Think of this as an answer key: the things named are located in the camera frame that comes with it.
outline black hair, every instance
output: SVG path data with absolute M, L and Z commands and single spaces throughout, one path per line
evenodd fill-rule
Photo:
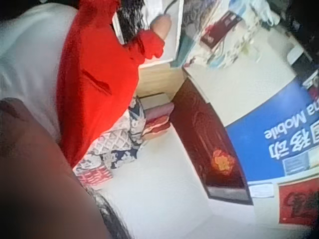
M 96 205 L 102 215 L 105 226 L 113 239 L 133 239 L 126 226 L 120 220 L 118 214 L 111 207 L 109 202 L 97 191 L 86 188 L 88 194 L 95 200 Z
M 28 9 L 40 4 L 39 0 L 1 0 L 0 21 L 16 18 Z
M 124 42 L 128 43 L 140 30 L 145 28 L 142 8 L 144 0 L 122 0 L 117 11 Z

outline red top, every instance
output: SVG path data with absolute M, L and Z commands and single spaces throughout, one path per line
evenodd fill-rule
M 110 24 L 119 0 L 82 0 L 62 52 L 57 83 L 61 149 L 74 167 L 128 108 L 138 66 L 160 57 L 164 41 L 140 31 L 121 45 Z

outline wooden surface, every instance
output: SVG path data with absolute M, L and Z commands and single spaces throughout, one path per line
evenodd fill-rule
M 141 68 L 137 95 L 144 97 L 166 93 L 169 99 L 172 100 L 184 80 L 182 69 L 171 68 L 169 64 Z

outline white garment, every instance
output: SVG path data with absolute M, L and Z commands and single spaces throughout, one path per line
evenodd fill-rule
M 48 3 L 0 24 L 0 99 L 22 100 L 58 141 L 56 83 L 63 44 L 77 10 Z

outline blue banner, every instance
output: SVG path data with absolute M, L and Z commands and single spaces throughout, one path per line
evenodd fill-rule
M 319 100 L 297 80 L 226 128 L 247 181 L 308 170 L 319 145 Z

